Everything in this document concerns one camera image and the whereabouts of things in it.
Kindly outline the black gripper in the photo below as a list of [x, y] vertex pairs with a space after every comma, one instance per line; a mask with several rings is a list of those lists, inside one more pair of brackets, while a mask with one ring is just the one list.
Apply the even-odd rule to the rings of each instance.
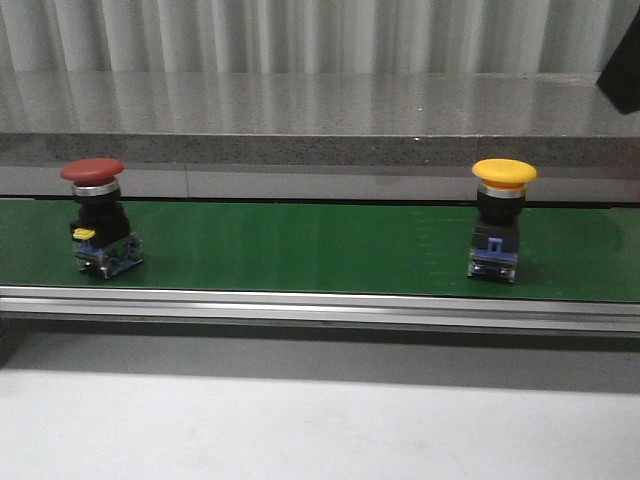
[[624, 115], [639, 110], [639, 28], [639, 13], [636, 13], [596, 82], [601, 92]]

